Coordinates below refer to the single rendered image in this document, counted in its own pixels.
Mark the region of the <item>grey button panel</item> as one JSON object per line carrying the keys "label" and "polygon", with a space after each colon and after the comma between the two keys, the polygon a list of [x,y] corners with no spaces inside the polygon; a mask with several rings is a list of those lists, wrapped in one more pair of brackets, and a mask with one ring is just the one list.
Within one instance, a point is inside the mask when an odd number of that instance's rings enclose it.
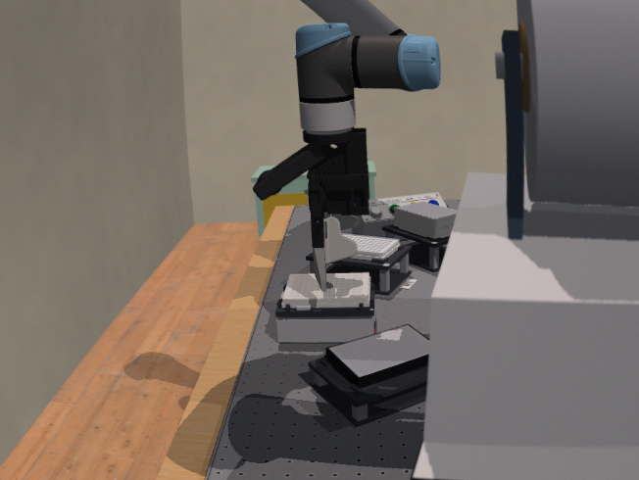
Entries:
{"label": "grey button panel", "polygon": [[385,237],[385,231],[381,229],[381,226],[394,223],[394,207],[418,202],[427,202],[449,208],[438,192],[369,200],[369,216],[356,216],[359,218],[360,223],[352,228],[352,234]]}

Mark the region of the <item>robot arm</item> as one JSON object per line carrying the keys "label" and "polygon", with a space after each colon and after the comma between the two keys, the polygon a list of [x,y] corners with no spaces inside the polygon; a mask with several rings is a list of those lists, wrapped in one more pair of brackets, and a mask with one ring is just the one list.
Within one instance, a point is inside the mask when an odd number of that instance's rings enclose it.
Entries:
{"label": "robot arm", "polygon": [[[296,31],[300,120],[307,133],[352,130],[354,88],[415,92],[439,86],[440,52],[433,37],[408,35],[369,0],[301,1],[327,22]],[[309,143],[262,172],[253,191],[264,201],[325,158],[320,145]]]}

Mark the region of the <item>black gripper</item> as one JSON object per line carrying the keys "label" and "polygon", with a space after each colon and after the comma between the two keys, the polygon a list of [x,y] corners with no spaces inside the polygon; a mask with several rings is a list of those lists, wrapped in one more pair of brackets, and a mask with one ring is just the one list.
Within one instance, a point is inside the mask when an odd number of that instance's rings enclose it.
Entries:
{"label": "black gripper", "polygon": [[358,250],[357,243],[344,237],[341,230],[358,226],[356,216],[369,216],[366,129],[353,127],[329,135],[303,130],[303,139],[319,144],[326,155],[307,173],[315,277],[321,291],[326,292],[326,264],[354,257]]}

